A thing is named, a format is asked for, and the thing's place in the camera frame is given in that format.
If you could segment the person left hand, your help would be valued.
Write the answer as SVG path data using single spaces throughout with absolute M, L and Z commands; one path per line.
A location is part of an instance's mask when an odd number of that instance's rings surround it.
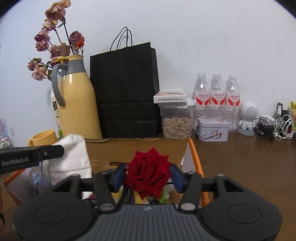
M 3 235 L 5 230 L 5 219 L 3 215 L 3 201 L 2 201 L 2 189 L 0 188 L 0 233 Z

